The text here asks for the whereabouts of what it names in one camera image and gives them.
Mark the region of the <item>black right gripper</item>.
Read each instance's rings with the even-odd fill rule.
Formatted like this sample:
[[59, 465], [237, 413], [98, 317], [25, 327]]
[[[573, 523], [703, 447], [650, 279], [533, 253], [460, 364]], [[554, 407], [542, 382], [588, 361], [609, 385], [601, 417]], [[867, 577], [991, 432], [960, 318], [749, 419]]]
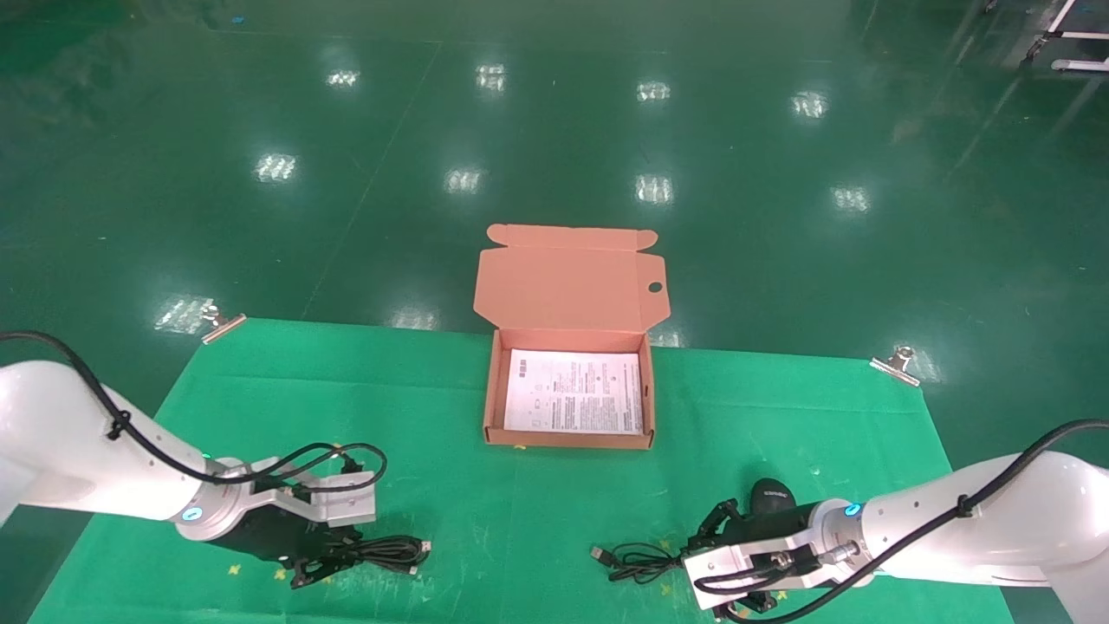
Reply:
[[[776, 512], [744, 515], [737, 509], [735, 497], [714, 505], [691, 536], [691, 552], [737, 546], [766, 541], [783, 541], [811, 528], [813, 515], [820, 503], [791, 507]], [[751, 621], [752, 614], [765, 614], [777, 608], [779, 600], [774, 591], [753, 591], [731, 596], [716, 606], [716, 621]]]

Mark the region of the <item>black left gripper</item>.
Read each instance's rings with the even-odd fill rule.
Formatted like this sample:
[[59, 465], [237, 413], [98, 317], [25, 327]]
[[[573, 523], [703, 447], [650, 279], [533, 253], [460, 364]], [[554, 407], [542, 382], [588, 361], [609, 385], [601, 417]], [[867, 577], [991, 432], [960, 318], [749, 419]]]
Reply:
[[358, 564], [363, 533], [356, 526], [330, 528], [287, 510], [250, 510], [215, 548], [289, 567], [289, 589], [306, 589]]

